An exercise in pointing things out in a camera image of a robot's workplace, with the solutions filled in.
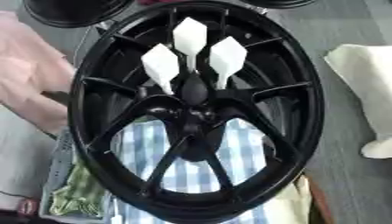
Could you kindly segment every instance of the checkered cloth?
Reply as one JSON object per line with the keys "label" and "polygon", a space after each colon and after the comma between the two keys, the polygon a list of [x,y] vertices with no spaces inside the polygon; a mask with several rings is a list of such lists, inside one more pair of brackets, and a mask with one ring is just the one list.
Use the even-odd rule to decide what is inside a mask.
{"label": "checkered cloth", "polygon": [[[122,135],[119,157],[137,176],[146,180],[169,149],[165,126],[160,121],[132,123]],[[235,185],[265,167],[263,133],[240,119],[227,123],[222,144],[216,153]],[[178,158],[166,171],[162,186],[181,193],[205,193],[219,190],[219,182],[207,162],[191,163]],[[126,224],[170,223],[118,201]],[[263,206],[229,220],[230,224],[268,224]]]}

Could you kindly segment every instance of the white cloth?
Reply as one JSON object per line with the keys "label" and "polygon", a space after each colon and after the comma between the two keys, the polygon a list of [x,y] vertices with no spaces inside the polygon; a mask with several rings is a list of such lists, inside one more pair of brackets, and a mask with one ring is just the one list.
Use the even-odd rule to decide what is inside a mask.
{"label": "white cloth", "polygon": [[341,45],[325,61],[360,98],[376,134],[367,158],[392,158],[392,46]]}
{"label": "white cloth", "polygon": [[[55,141],[0,105],[0,145],[0,191],[39,200]],[[21,199],[0,192],[0,210],[17,209]]]}

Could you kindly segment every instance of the white foam block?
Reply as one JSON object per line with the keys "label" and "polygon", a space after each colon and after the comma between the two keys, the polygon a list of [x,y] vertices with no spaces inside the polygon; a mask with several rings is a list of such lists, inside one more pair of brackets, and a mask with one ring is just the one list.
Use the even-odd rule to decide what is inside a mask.
{"label": "white foam block", "polygon": [[219,75],[217,88],[225,88],[228,78],[242,69],[247,54],[247,49],[232,37],[211,47],[209,63]]}
{"label": "white foam block", "polygon": [[174,30],[175,48],[186,54],[189,70],[196,67],[196,55],[207,44],[207,26],[191,17],[187,17]]}
{"label": "white foam block", "polygon": [[158,44],[142,56],[144,71],[168,95],[172,95],[170,81],[179,74],[179,59],[165,45]]}

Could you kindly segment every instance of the black wheel rim in background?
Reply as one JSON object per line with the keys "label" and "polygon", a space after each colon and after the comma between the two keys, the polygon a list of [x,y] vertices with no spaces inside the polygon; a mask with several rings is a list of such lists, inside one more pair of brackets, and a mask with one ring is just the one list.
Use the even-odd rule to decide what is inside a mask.
{"label": "black wheel rim in background", "polygon": [[[143,87],[148,78],[140,57],[158,42],[172,46],[172,29],[185,17],[208,26],[209,45],[233,36],[246,46],[249,52],[246,65],[235,76],[253,85],[251,89],[237,89],[233,78],[227,90],[214,91],[216,74],[206,66],[209,47],[198,57],[199,74],[187,73],[184,55],[176,52],[182,66],[180,75],[172,82],[174,96],[163,94],[158,87]],[[188,94],[183,93],[184,85],[189,83],[203,83],[199,87],[206,97],[199,99],[197,106],[190,106],[192,99],[185,99]],[[276,96],[289,103],[277,107],[286,114],[283,129],[254,104]],[[317,147],[324,121],[319,77],[299,43],[265,16],[230,3],[209,1],[163,4],[116,24],[84,59],[73,82],[71,99],[70,129],[87,168],[116,197],[175,223],[219,223],[269,200],[304,169]],[[197,128],[195,124],[199,123],[201,128],[196,130],[203,130],[201,134],[240,117],[270,138],[276,155],[267,155],[266,168],[233,186],[220,169],[214,152],[205,150],[214,161],[211,165],[216,168],[213,170],[218,173],[221,190],[189,194],[159,187],[161,171],[154,171],[153,177],[143,181],[110,150],[111,138],[117,131],[140,116],[155,116],[164,122],[169,138],[174,138],[171,141],[174,152],[156,168],[164,171],[173,157],[184,156],[175,149],[189,140],[179,133],[192,130],[185,125],[192,120],[187,119],[190,108],[201,111],[200,121],[189,122]],[[189,132],[194,134],[192,137],[201,137],[206,146],[214,145],[208,137],[202,138],[198,131],[192,131]]]}
{"label": "black wheel rim in background", "polygon": [[24,7],[45,25],[76,28],[112,18],[131,3],[132,0],[24,0]]}

